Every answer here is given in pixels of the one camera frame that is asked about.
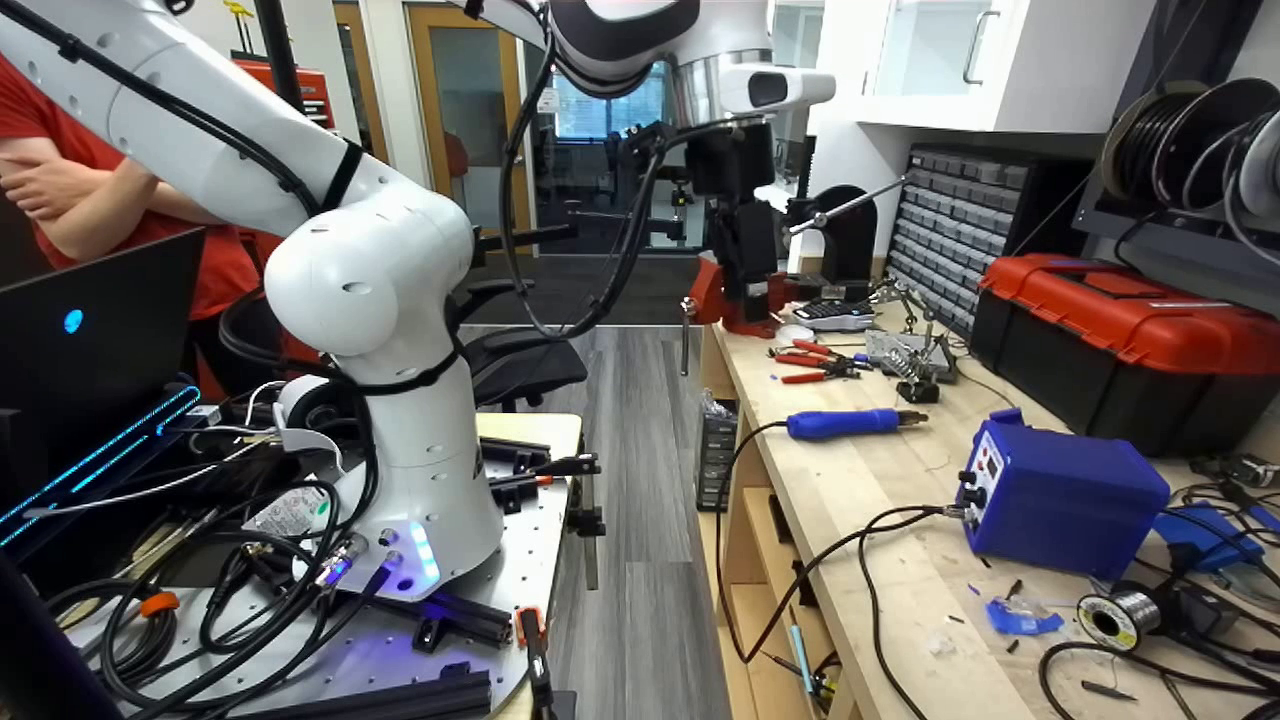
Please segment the red toolbox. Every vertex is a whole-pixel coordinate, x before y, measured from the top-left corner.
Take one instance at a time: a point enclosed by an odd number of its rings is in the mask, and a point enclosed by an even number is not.
[[[1144,455],[1229,451],[1280,389],[1280,323],[1108,263],[1001,258],[970,350],[1079,434]]]

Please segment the red pliers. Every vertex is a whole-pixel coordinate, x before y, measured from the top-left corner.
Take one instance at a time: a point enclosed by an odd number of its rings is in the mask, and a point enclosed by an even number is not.
[[[804,368],[818,368],[819,373],[804,373],[782,378],[783,384],[819,383],[831,378],[858,378],[858,369],[863,366],[858,359],[846,357],[829,347],[814,342],[797,340],[792,342],[800,352],[783,350],[769,350],[774,363],[783,365],[800,365]]]

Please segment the gray floor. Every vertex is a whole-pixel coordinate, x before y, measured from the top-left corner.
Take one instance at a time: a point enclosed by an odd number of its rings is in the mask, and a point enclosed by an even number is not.
[[[604,469],[600,589],[566,539],[552,610],[553,684],[577,691],[582,720],[730,717],[692,503],[694,340],[681,378],[678,328],[598,328],[573,342],[588,382],[534,409],[582,415]]]

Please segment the robotic arm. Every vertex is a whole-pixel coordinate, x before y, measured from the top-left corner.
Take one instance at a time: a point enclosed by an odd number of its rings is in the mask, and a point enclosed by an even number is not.
[[[453,1],[543,45],[540,19],[518,0]],[[668,59],[682,126],[751,115],[733,137],[708,136],[686,151],[694,191],[723,200],[713,222],[724,233],[717,252],[731,265],[744,228],[755,222],[754,210],[741,210],[753,208],[751,190],[773,179],[768,126],[758,113],[835,91],[829,76],[768,64],[764,6],[548,0],[545,8],[561,70],[584,91],[625,95],[652,63]],[[330,195],[347,143],[191,35],[156,0],[0,0],[0,54],[72,117],[215,215],[287,236],[266,266],[265,287],[291,333],[365,388],[429,379],[401,392],[366,392],[379,487],[352,532],[365,541],[393,538],[389,544],[404,557],[380,594],[421,600],[492,555],[502,516],[476,461],[470,372],[443,316],[472,255],[466,214],[367,155],[325,208],[301,201]],[[104,74],[104,67],[114,69]],[[177,100],[157,105],[129,76]],[[200,122],[193,104],[182,101],[192,88],[218,126]],[[234,147],[225,128],[241,138],[237,146],[256,150]],[[769,273],[772,264],[769,233]],[[364,483],[364,465],[339,480],[343,518]],[[338,587],[362,588],[380,564],[375,555],[355,559]]]

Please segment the white robotic arm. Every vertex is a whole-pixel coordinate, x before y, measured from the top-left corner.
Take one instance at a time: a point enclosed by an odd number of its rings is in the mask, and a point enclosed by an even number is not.
[[[673,59],[682,124],[820,101],[835,88],[829,78],[764,64],[764,0],[669,0],[639,17],[635,3],[621,0],[549,3],[562,70],[594,94],[625,94],[653,61]],[[488,5],[483,17],[541,40],[527,8],[513,0]],[[29,17],[15,22],[31,10],[56,27],[60,45],[32,32]],[[369,397],[380,482],[352,530],[365,541],[393,538],[406,559],[380,593],[420,600],[492,555],[502,516],[477,462],[470,372],[461,359],[448,363],[454,342],[443,316],[472,255],[466,214],[365,155],[335,208],[308,217],[297,188],[282,187],[225,138],[77,61],[76,38],[198,105],[324,197],[347,143],[218,55],[155,0],[0,0],[0,54],[72,117],[215,215],[287,236],[266,266],[265,287],[291,333],[361,386],[443,369],[425,387]],[[338,483],[343,515],[356,506],[364,478],[360,466]],[[380,564],[375,555],[357,559],[339,587],[364,587]]]

